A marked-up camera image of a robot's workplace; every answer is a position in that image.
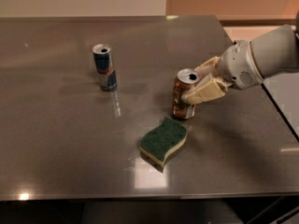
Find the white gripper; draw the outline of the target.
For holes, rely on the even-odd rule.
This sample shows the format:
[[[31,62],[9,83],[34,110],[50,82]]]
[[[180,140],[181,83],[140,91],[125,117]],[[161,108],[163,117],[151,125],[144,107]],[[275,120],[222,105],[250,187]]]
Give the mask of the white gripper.
[[[263,83],[264,77],[255,62],[251,42],[237,41],[223,52],[195,67],[203,79],[181,95],[188,105],[197,105],[223,97],[228,88],[245,90]]]

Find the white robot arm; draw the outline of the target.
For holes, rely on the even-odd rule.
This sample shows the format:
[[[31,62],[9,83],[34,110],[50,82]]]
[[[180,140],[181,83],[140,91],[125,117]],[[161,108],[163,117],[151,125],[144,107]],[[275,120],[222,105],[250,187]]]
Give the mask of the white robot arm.
[[[264,82],[266,78],[299,71],[298,29],[289,24],[258,36],[253,40],[238,40],[223,54],[197,66],[201,79],[182,100],[197,105],[223,97],[229,88],[245,90]]]

